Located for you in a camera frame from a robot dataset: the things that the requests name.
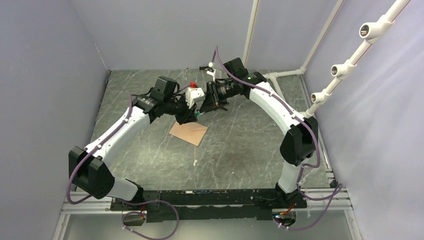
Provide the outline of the brown paper envelope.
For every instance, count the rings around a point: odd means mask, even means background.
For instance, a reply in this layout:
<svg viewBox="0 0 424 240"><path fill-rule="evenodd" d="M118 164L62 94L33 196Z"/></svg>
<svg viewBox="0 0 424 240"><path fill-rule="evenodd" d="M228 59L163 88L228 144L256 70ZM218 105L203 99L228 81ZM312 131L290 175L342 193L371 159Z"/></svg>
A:
<svg viewBox="0 0 424 240"><path fill-rule="evenodd" d="M169 134L184 140L194 146L198 146L203 139L208 128L197 122L178 124L177 122L170 129Z"/></svg>

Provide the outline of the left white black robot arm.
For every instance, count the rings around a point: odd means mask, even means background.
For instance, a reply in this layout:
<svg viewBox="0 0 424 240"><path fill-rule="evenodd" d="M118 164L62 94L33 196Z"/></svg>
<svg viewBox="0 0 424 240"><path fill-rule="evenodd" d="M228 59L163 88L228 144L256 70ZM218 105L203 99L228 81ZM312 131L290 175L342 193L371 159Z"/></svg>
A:
<svg viewBox="0 0 424 240"><path fill-rule="evenodd" d="M123 200L131 210L144 203L144 189L134 181L115 177L110 166L117 154L129 141L154 120L174 116L180 125L198 120L197 103L205 96L202 88L191 82L181 87L174 79L160 76L147 93L132 94L123 115L101 136L85 147L75 146L68 154L69 180L67 200L71 199L71 186L82 189L89 197L112 197Z"/></svg>

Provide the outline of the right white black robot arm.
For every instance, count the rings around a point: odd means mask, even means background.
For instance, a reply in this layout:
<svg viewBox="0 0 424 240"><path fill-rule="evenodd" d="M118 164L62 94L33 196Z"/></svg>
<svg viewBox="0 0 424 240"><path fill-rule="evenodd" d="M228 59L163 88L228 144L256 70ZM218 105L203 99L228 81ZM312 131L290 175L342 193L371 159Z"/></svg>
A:
<svg viewBox="0 0 424 240"><path fill-rule="evenodd" d="M224 109L229 98L242 95L271 117L284 135L279 148L284 163L275 186L275 200L280 207L287 208L299 193L302 166L316 151L318 122L314 117L304 117L289 106L276 94L264 75L257 71L248 72L240 58L226 62L224 66L230 73L227 78L221 77L221 72L212 61L204 67L213 80L206 84L205 99L199 112L203 114Z"/></svg>

